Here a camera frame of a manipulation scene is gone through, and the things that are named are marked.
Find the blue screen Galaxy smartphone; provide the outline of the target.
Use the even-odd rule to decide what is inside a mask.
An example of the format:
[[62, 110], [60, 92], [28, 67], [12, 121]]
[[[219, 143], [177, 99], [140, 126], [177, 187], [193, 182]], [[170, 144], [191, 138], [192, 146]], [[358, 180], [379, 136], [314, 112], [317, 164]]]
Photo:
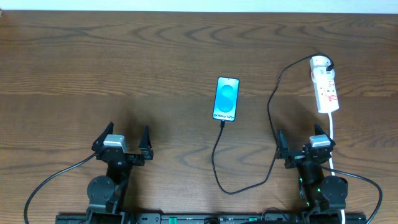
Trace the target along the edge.
[[212, 117], [220, 121], [234, 122], [240, 81], [237, 78], [219, 77], [216, 85]]

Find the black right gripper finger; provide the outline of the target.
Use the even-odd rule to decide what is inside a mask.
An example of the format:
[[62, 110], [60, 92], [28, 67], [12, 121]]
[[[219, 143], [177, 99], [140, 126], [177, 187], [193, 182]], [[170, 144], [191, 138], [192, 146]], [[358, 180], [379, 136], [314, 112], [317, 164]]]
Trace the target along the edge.
[[323, 130], [323, 128], [318, 123], [315, 123], [315, 125], [314, 125], [314, 132], [315, 132], [316, 136], [319, 136], [319, 135], [328, 136], [328, 134]]
[[283, 130], [277, 130], [277, 159], [285, 159], [288, 156], [289, 147]]

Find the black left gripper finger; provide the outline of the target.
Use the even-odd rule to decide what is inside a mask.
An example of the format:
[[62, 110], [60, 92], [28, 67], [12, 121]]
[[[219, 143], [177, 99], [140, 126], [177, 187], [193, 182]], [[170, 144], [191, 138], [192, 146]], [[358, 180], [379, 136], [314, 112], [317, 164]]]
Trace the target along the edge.
[[141, 156], [144, 158], [144, 160], [153, 160], [154, 152], [150, 142], [148, 126], [144, 126], [144, 132], [139, 143], [139, 149], [141, 150]]
[[99, 137], [93, 142], [91, 150], [94, 152], [101, 152], [104, 148], [104, 141], [106, 137], [113, 134], [114, 123], [111, 121]]

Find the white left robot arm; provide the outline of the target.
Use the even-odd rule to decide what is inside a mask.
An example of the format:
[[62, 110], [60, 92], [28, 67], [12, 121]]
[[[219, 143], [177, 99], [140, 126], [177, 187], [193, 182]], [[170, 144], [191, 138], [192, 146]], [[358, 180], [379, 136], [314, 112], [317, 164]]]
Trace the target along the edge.
[[134, 166], [143, 166], [153, 159], [154, 152], [149, 138], [149, 127], [144, 127], [139, 143], [139, 154], [127, 151], [127, 141], [123, 135], [113, 133], [114, 123], [110, 122], [92, 145], [97, 160], [108, 168], [105, 175], [95, 177], [87, 187], [89, 206], [86, 210], [86, 223], [134, 223], [133, 213], [122, 208]]

